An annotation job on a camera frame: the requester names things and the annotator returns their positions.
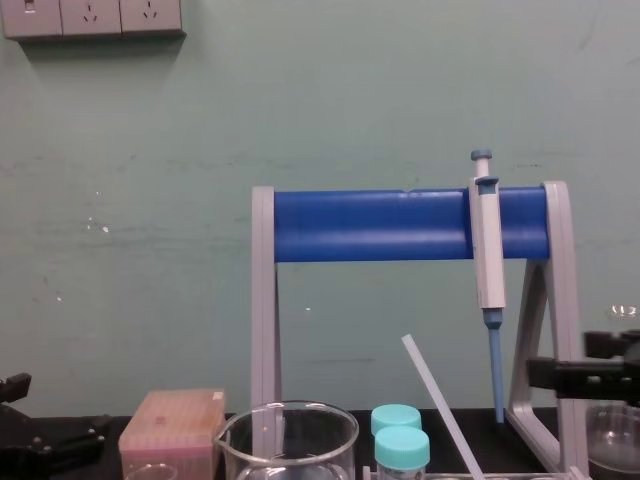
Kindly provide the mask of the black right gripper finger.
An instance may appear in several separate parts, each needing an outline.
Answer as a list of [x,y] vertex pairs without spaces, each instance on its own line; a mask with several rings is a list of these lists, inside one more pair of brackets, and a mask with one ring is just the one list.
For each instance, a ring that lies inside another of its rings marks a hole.
[[553,390],[558,399],[639,400],[639,368],[618,361],[528,360],[531,387]]
[[584,333],[584,353],[589,358],[611,359],[621,357],[624,361],[639,360],[639,330],[619,333],[588,331]]

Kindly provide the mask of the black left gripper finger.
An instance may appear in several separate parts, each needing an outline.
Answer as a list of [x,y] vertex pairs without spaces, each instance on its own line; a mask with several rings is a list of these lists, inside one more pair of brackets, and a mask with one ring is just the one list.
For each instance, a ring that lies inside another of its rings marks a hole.
[[49,479],[97,461],[104,450],[112,418],[88,421],[78,433],[55,439],[22,413],[1,414],[1,478]]
[[1,381],[0,401],[1,413],[5,414],[11,411],[9,404],[26,398],[32,376],[28,373],[19,373]]

